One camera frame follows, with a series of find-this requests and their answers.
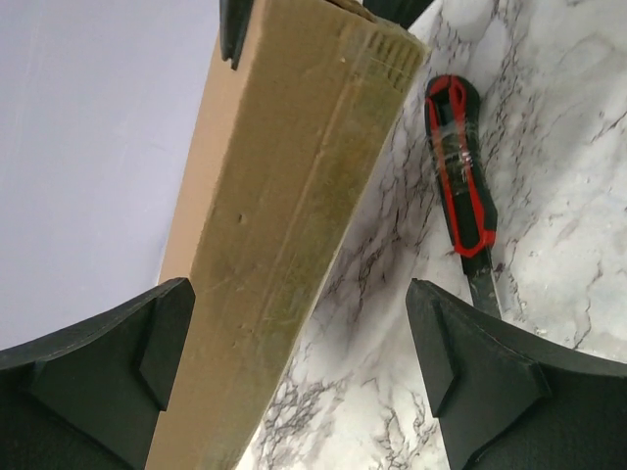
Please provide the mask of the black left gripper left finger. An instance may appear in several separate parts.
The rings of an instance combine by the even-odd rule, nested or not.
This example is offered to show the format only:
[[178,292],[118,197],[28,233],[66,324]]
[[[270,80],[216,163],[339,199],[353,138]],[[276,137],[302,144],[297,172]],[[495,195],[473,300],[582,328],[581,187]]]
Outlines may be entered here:
[[144,468],[194,303],[190,281],[174,278],[3,350],[2,468]]

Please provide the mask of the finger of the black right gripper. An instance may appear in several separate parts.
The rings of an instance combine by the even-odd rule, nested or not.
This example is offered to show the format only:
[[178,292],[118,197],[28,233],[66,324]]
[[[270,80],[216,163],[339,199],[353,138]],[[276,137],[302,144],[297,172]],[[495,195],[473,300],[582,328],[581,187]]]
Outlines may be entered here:
[[253,9],[253,0],[219,1],[219,46],[221,59],[233,70],[239,66]]
[[408,29],[430,6],[430,0],[363,0],[373,15]]

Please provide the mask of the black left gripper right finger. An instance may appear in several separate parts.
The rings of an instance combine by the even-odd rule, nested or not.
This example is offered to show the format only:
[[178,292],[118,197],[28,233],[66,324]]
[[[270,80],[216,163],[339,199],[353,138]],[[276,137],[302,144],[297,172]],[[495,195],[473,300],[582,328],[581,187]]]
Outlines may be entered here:
[[453,469],[623,469],[626,366],[570,350],[414,279],[406,304]]

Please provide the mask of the red black utility knife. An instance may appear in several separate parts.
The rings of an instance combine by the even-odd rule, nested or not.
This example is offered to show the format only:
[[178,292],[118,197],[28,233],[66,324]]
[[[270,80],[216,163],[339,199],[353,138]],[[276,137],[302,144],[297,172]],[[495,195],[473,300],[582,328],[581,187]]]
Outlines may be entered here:
[[459,75],[438,75],[427,83],[425,130],[450,240],[473,306],[499,318],[491,258],[498,211],[481,164],[480,107],[478,91]]

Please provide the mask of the brown cardboard express box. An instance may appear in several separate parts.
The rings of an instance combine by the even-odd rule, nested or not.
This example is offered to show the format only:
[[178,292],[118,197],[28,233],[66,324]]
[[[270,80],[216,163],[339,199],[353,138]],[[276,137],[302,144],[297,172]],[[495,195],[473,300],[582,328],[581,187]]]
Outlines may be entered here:
[[196,301],[151,469],[232,469],[426,51],[356,1],[258,1],[212,56],[161,270]]

